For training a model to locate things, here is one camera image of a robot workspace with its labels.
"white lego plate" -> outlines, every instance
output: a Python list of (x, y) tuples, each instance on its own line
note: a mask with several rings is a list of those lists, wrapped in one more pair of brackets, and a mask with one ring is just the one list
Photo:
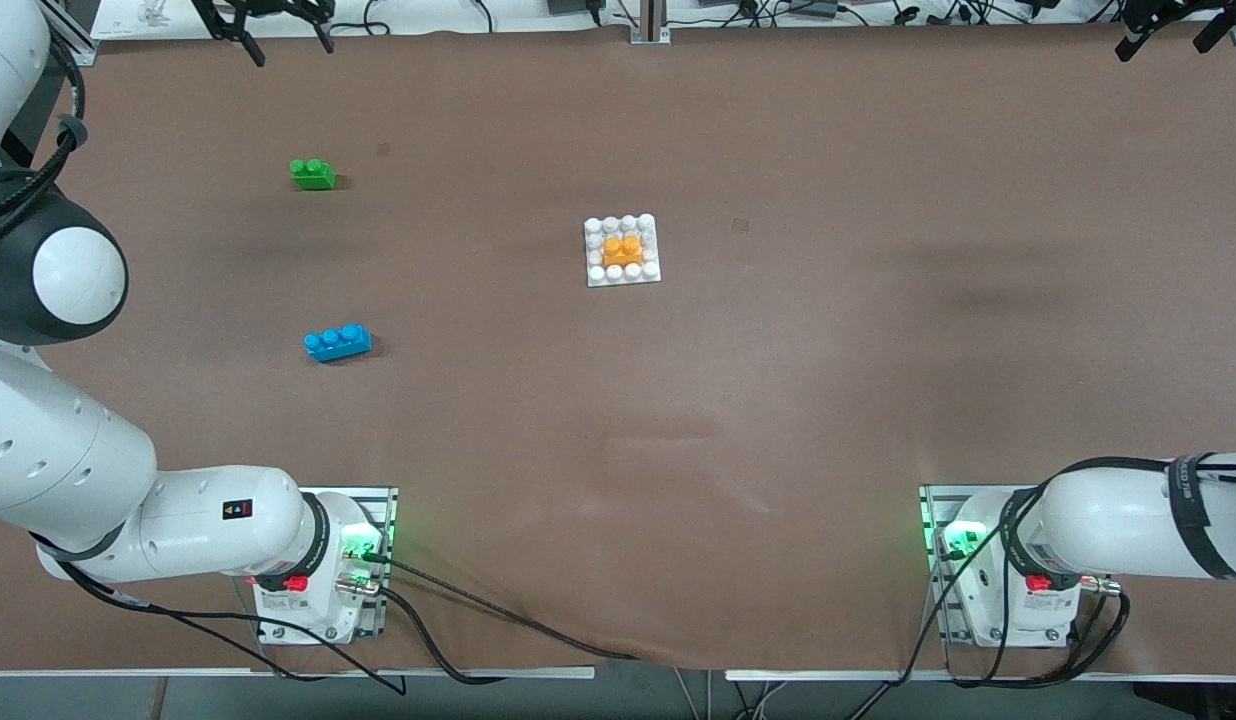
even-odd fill
[[(606, 252), (618, 251), (628, 254), (632, 247), (614, 247), (611, 241), (624, 243), (628, 240), (640, 242), (640, 261), (638, 263), (604, 263)], [(618, 284), (656, 283), (662, 280), (662, 259), (658, 253), (658, 228), (654, 216), (644, 214), (623, 215), (622, 219), (590, 219), (582, 224), (582, 251), (587, 261), (587, 287), (618, 287)]]

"gray floor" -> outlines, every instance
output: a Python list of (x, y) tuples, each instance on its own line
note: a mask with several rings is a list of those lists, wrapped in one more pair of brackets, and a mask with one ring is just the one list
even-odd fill
[[(705, 716), (705, 674), (685, 671), (697, 711)], [(173, 678), (157, 708), (156, 678), (0, 678), (0, 720), (307, 720), (353, 711), (356, 720), (441, 718), (641, 718), (692, 720), (676, 676), (654, 664), (609, 662), (595, 680), (508, 680), (467, 688), (446, 678), (408, 680), (399, 698), (368, 680), (295, 683), (274, 678)], [(760, 692), (745, 683), (747, 697)], [(843, 718), (874, 683), (792, 683), (766, 705), (771, 720)], [(714, 674), (714, 720), (740, 708), (733, 688)], [(943, 683), (915, 683), (889, 693), (870, 720), (1184, 720), (1188, 715), (1133, 697), (1124, 683), (1070, 683), (1039, 692), (963, 692)]]

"red button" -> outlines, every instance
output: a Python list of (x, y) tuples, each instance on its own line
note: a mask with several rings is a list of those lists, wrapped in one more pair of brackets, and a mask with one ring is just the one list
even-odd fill
[(1030, 592), (1047, 592), (1052, 588), (1053, 583), (1046, 576), (1028, 576), (1026, 577), (1026, 589)]

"screw hole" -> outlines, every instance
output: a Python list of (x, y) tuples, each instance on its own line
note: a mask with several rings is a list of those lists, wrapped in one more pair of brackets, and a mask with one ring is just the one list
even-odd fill
[(9, 452), (10, 450), (14, 450), (14, 441), (11, 441), (10, 438), (6, 438), (6, 441), (5, 441), (5, 442), (1, 442), (1, 443), (0, 443), (0, 459), (1, 459), (1, 457), (4, 457), (4, 456), (5, 456), (5, 454), (6, 454), (6, 453), (7, 453), (7, 452)]

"brown table surface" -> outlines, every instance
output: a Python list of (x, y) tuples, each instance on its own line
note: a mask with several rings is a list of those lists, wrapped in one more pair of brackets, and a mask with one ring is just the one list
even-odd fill
[[(43, 354), (162, 468), (399, 487), (399, 557), (591, 642), (897, 669), (921, 483), (1236, 450), (1236, 49), (1179, 32), (1121, 64), (1117, 37), (267, 40), (262, 70), (109, 46), (62, 186), (132, 291)], [(298, 156), (339, 190), (294, 190)], [(590, 290), (582, 220), (641, 211), (662, 283)], [(346, 322), (375, 352), (311, 363), (302, 336)], [(1236, 583), (1127, 585), (1099, 669), (1236, 674)], [(133, 592), (239, 606), (221, 577)], [(405, 592), (457, 664), (590, 662)], [(391, 616), (358, 656), (426, 664)], [(241, 664), (52, 580), (0, 524), (0, 669)]]

